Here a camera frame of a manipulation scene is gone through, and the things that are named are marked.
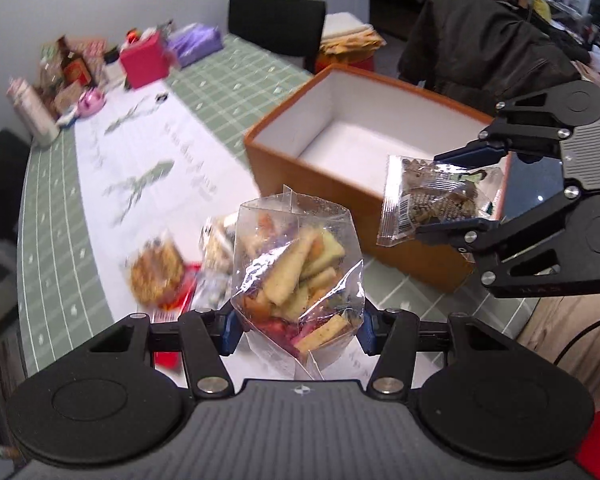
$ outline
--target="brown box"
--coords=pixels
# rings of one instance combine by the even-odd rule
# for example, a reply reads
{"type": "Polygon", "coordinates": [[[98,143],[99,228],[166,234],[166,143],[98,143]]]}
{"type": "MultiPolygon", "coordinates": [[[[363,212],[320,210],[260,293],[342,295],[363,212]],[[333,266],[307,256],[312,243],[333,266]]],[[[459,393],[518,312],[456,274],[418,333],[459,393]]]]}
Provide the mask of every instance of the brown box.
{"type": "Polygon", "coordinates": [[[376,244],[387,156],[432,159],[476,139],[490,122],[433,92],[332,65],[256,124],[244,145],[263,196],[286,184],[342,204],[365,253],[451,292],[472,271],[456,250],[414,240],[392,248],[376,244]]]}

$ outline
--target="red bottle label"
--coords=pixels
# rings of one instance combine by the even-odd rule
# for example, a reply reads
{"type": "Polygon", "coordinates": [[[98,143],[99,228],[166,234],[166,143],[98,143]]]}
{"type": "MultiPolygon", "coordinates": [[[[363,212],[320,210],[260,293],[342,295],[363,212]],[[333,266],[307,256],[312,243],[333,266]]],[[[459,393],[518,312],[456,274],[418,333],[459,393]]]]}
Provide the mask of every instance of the red bottle label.
{"type": "Polygon", "coordinates": [[[66,79],[68,84],[77,81],[82,86],[87,86],[91,83],[91,74],[89,73],[89,69],[87,69],[84,61],[81,59],[76,59],[69,63],[64,67],[64,78],[66,79]]]}

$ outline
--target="purple tissue package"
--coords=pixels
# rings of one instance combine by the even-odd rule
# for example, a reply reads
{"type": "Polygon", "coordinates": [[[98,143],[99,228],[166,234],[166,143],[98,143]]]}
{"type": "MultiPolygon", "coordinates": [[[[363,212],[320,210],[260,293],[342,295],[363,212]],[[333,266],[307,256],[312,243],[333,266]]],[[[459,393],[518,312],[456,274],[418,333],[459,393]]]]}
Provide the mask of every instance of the purple tissue package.
{"type": "Polygon", "coordinates": [[[222,37],[217,27],[193,23],[169,36],[168,47],[178,58],[181,68],[222,50],[222,37]]]}

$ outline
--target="pink round object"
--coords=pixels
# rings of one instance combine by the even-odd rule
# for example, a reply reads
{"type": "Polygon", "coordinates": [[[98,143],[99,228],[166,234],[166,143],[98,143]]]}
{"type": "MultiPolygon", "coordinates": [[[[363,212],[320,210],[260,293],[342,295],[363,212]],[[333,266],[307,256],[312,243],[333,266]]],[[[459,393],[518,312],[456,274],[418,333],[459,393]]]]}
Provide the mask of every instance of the pink round object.
{"type": "Polygon", "coordinates": [[[105,102],[104,94],[97,88],[91,88],[84,92],[78,100],[78,115],[80,117],[91,117],[102,110],[105,102]]]}

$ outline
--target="chair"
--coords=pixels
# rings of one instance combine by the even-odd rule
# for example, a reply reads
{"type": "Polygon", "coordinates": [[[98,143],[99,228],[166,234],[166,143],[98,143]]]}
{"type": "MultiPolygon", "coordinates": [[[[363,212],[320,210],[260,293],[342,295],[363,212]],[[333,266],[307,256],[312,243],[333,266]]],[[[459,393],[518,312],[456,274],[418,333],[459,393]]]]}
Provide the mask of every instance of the chair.
{"type": "Polygon", "coordinates": [[[229,0],[229,32],[315,73],[326,12],[320,0],[229,0]]]}
{"type": "Polygon", "coordinates": [[[9,130],[0,131],[0,240],[18,240],[15,227],[28,160],[29,146],[9,130]]]}

